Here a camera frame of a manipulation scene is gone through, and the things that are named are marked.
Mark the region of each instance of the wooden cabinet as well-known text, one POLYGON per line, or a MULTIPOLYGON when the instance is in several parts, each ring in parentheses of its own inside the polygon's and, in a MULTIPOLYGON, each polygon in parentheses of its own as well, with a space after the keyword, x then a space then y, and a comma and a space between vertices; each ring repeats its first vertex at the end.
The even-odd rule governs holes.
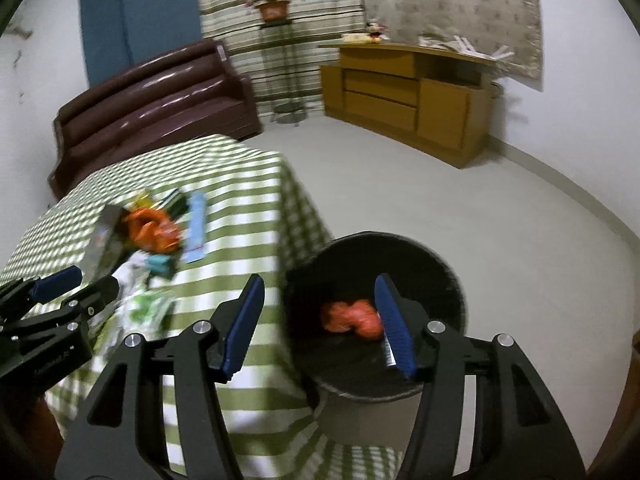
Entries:
POLYGON ((462 168, 488 140, 491 60, 418 46, 326 44, 324 113, 462 168))

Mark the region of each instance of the sofa cushion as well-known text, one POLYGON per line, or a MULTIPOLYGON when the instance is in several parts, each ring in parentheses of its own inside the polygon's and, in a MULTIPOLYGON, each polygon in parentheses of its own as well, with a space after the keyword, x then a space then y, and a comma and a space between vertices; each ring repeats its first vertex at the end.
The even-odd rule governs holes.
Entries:
MULTIPOLYGON (((199 121, 215 115, 216 123, 222 126, 236 118, 238 114, 242 114, 243 111, 244 103, 242 101, 231 97, 216 97, 140 130, 135 136, 121 142, 113 152, 113 156, 116 160, 125 160, 141 153, 164 148, 170 144, 193 139, 192 132, 184 131, 184 128, 189 124, 198 124, 199 121)), ((220 132, 217 130, 200 131, 196 137, 217 133, 220 132)))
POLYGON ((119 118, 221 73, 222 65, 215 54, 164 70, 108 96, 99 106, 91 107, 62 124, 65 139, 69 146, 77 146, 119 118))
POLYGON ((220 75, 167 95, 113 121, 78 145, 69 148, 71 158, 78 164, 100 157, 111 146, 136 136, 144 128, 188 110, 202 102, 228 94, 228 79, 220 75))

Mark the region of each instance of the blue gripper pad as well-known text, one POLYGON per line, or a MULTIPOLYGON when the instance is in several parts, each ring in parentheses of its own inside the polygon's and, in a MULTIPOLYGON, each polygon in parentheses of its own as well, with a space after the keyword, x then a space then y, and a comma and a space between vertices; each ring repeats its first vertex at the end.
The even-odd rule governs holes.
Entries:
POLYGON ((70 266, 35 282, 29 295, 36 303, 49 303, 81 283, 82 270, 70 266))
POLYGON ((241 367, 264 306, 264 281, 253 274, 237 301, 241 306, 226 337, 222 371, 230 379, 241 367))
POLYGON ((207 201, 204 193, 194 191, 189 198, 189 234, 182 259, 190 264, 204 258, 207 201))
POLYGON ((388 274, 380 274, 376 278, 374 301, 396 360, 396 366, 407 379, 412 380, 417 371, 414 338, 400 311, 404 300, 398 294, 388 274))

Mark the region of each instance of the black trash can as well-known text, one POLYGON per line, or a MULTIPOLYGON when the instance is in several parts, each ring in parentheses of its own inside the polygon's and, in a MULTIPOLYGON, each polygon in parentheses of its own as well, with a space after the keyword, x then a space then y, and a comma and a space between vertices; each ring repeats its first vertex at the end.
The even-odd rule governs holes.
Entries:
POLYGON ((369 300, 375 306, 374 283, 382 272, 401 296, 464 332, 466 307, 458 279, 437 254, 408 238, 377 232, 339 238, 287 273, 284 304, 294 364, 319 386, 358 402, 390 402, 422 389, 386 365, 382 341, 322 327, 325 303, 369 300))

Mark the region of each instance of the white wall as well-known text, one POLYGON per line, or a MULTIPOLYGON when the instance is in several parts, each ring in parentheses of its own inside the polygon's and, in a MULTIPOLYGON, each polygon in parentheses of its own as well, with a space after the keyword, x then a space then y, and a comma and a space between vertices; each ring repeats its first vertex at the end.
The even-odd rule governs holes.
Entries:
POLYGON ((33 34, 0 38, 0 268, 55 203, 47 183, 57 158, 52 121, 88 88, 78 0, 24 0, 12 23, 33 34))
POLYGON ((0 38, 0 267, 54 201, 46 180, 50 154, 42 143, 28 142, 35 140, 34 122, 20 103, 14 61, 22 41, 0 38))
POLYGON ((540 3, 542 92, 506 78, 493 134, 573 180, 640 235, 640 35, 617 0, 540 3))

